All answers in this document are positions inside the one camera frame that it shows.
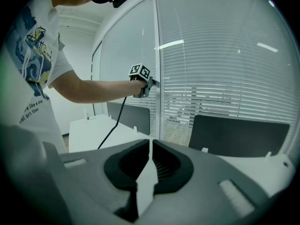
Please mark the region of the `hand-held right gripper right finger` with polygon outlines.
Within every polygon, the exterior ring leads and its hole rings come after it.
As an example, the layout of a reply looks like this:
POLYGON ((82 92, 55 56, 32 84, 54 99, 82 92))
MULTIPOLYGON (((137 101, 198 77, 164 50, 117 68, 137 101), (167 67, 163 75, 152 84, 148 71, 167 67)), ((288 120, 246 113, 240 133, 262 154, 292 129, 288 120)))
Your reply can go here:
POLYGON ((160 140, 153 141, 158 183, 140 225, 232 225, 241 215, 220 183, 230 181, 238 196, 258 207, 265 191, 222 158, 160 140))

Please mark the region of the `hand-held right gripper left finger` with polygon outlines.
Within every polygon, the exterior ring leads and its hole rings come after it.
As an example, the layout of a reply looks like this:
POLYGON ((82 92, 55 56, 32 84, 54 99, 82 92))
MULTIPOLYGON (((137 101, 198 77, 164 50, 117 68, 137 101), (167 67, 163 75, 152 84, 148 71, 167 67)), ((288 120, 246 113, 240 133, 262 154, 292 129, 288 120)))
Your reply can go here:
POLYGON ((149 160, 148 139, 68 153, 60 158, 76 184, 114 215, 135 222, 137 178, 149 160))

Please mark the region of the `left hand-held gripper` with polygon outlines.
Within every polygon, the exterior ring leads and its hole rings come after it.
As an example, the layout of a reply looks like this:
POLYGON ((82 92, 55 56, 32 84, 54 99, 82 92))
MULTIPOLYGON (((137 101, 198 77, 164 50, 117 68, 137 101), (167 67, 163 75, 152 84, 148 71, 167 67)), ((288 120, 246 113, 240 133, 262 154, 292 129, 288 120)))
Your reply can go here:
POLYGON ((134 95, 135 98, 147 98, 152 86, 159 87, 160 82, 153 79, 150 75, 150 70, 143 64, 133 65, 128 73, 130 80, 141 80, 146 82, 146 86, 141 89, 139 95, 134 95))

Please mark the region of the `person's left forearm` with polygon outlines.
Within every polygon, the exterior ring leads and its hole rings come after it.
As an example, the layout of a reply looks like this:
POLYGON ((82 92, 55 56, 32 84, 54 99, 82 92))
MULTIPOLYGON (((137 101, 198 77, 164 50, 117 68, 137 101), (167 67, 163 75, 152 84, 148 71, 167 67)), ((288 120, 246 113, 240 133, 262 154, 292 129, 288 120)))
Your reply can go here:
POLYGON ((128 96, 139 95, 146 82, 134 81, 93 81, 82 80, 72 70, 52 82, 52 87, 67 100, 78 104, 104 103, 128 96))

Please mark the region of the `person's white printed t-shirt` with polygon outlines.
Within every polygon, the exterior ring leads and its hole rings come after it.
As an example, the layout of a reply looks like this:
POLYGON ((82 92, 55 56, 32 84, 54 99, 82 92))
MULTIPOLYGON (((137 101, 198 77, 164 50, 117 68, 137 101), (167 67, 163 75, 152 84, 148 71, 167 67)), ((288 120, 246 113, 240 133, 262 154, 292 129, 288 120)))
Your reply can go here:
POLYGON ((58 50, 59 16, 52 0, 28 0, 18 10, 0 46, 0 123, 32 132, 67 152, 44 88, 72 71, 58 50))

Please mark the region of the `black-framed glass door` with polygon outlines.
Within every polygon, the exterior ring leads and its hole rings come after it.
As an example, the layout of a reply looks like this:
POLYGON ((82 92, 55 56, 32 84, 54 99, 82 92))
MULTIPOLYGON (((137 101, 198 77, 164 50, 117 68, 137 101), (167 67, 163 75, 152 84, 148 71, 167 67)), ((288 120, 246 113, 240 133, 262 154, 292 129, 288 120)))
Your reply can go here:
MULTIPOLYGON (((100 81, 100 62, 101 62, 101 50, 102 42, 98 45, 96 50, 92 55, 92 65, 91 65, 91 80, 98 85, 100 81)), ((102 114, 102 105, 99 102, 93 103, 93 111, 95 115, 102 114)))

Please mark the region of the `white window mullion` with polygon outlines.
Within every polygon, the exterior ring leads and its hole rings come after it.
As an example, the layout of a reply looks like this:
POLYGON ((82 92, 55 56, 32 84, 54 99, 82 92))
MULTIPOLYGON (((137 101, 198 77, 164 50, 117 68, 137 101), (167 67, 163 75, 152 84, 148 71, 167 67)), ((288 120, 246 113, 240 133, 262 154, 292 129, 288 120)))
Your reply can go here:
POLYGON ((159 41, 159 26, 158 26, 158 10, 157 2, 153 0, 153 14, 154 14, 154 36, 155 36, 155 75, 156 80, 160 83, 160 86, 156 88, 156 138, 161 140, 163 127, 161 119, 161 66, 160 66, 160 41, 159 41))

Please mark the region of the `black desk divider panel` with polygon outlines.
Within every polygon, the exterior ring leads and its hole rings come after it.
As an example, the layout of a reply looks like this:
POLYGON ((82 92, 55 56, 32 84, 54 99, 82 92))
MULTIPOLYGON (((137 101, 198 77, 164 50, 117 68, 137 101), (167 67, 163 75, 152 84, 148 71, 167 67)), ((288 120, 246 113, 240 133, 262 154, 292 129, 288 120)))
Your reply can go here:
MULTIPOLYGON (((113 120, 117 120, 121 105, 120 103, 108 102, 108 116, 111 116, 113 120)), ((139 106, 124 105, 119 123, 130 128, 137 127, 138 132, 150 135, 150 110, 139 106)))
POLYGON ((289 128, 285 123, 196 115, 189 147, 207 148, 211 154, 226 157, 257 158, 268 152, 276 155, 289 128))

